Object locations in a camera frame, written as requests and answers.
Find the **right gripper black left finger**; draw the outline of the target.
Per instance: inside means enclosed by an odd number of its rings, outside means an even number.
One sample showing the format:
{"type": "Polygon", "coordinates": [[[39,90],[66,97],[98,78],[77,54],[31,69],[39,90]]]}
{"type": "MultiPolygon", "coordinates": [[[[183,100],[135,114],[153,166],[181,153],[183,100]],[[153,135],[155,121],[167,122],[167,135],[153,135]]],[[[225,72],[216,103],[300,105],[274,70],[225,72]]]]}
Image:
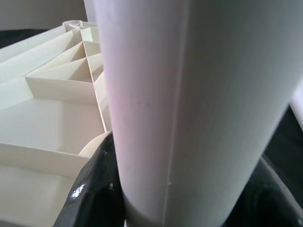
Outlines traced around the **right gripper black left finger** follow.
{"type": "Polygon", "coordinates": [[[125,206],[113,134],[81,169],[54,222],[56,227],[122,227],[125,206]]]}

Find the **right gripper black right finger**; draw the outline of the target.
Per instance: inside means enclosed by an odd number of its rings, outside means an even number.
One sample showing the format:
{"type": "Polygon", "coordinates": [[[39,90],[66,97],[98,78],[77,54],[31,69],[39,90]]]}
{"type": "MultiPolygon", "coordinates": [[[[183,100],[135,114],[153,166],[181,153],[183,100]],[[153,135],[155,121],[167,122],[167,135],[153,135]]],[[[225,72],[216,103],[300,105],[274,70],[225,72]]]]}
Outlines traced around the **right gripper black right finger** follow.
{"type": "Polygon", "coordinates": [[[260,158],[224,227],[301,227],[303,209],[265,158],[260,158]]]}

